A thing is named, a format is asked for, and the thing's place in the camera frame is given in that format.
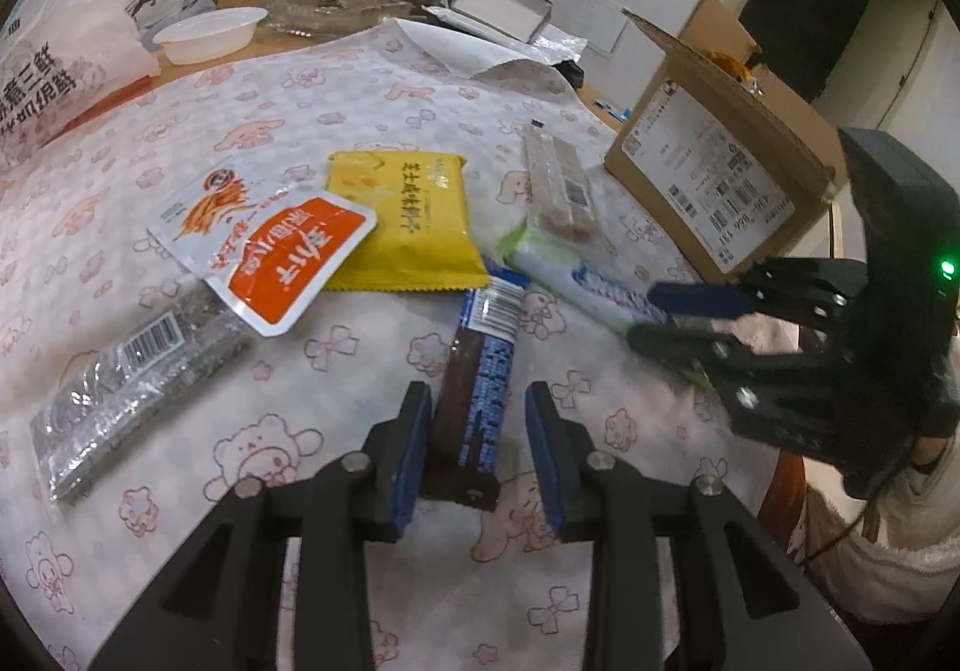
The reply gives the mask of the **tissue box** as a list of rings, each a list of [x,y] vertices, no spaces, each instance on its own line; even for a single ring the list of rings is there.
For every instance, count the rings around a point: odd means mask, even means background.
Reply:
[[[451,10],[527,44],[550,21],[551,1],[452,0]]]

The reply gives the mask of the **white fleece right sleeve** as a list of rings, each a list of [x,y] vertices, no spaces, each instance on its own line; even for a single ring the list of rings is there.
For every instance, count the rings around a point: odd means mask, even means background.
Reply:
[[[789,551],[836,607],[866,624],[932,618],[958,580],[958,439],[924,439],[873,504],[831,466],[807,462]]]

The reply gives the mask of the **clear dark seed bar pack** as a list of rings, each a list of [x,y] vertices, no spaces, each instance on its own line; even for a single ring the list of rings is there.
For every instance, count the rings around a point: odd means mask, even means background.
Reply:
[[[99,351],[29,423],[37,476],[68,501],[112,451],[244,351],[254,331],[201,287]]]

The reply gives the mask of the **white plastic bowl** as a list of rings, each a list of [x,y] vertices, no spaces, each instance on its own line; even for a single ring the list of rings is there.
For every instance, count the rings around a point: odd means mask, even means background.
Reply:
[[[238,6],[174,22],[153,37],[172,65],[197,65],[239,52],[251,44],[268,11]]]

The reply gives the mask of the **clear tray of shells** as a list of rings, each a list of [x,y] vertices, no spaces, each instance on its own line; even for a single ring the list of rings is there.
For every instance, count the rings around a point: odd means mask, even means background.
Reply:
[[[262,26],[280,34],[331,40],[364,31],[393,17],[410,17],[404,0],[277,0]]]

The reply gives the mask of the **clear nut bar pack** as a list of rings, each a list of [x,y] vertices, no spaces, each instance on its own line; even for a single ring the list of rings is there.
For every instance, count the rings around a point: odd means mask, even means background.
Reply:
[[[529,174],[527,219],[537,229],[570,244],[589,245],[601,237],[590,183],[573,144],[539,120],[524,128]]]

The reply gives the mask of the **dark blue chocolate bar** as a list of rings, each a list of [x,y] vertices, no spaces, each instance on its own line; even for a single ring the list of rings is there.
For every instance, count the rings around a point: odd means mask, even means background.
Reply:
[[[443,466],[494,473],[526,287],[516,272],[494,272],[464,295],[431,431]]]

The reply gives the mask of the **white orange snack pouch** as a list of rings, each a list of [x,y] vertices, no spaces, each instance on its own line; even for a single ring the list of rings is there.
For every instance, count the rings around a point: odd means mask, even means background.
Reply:
[[[368,206],[237,157],[174,191],[146,224],[263,338],[288,333],[376,226]]]

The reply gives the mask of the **green white snack bar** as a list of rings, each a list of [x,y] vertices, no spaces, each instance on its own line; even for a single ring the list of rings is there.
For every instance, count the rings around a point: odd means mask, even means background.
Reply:
[[[633,326],[677,325],[674,317],[647,299],[644,287],[615,278],[590,258],[583,245],[523,224],[500,240],[498,253],[510,268],[622,338]]]

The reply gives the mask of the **white printed plastic bag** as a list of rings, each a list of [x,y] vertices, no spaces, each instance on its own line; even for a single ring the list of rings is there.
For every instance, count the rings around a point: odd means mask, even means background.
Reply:
[[[2,42],[2,170],[101,100],[156,76],[127,0],[25,0]]]

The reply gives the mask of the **yellow cheese cracker pack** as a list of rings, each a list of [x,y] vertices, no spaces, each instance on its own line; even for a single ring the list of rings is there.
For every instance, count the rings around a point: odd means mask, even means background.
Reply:
[[[327,190],[377,226],[327,283],[338,292],[446,292],[490,282],[469,230],[464,159],[428,151],[338,151]]]

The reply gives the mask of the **brown cardboard box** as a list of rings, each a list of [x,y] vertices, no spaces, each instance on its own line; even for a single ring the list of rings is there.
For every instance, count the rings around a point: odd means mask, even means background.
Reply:
[[[671,34],[626,19],[662,53],[604,167],[709,283],[786,255],[848,174],[838,131],[768,66],[721,0]]]

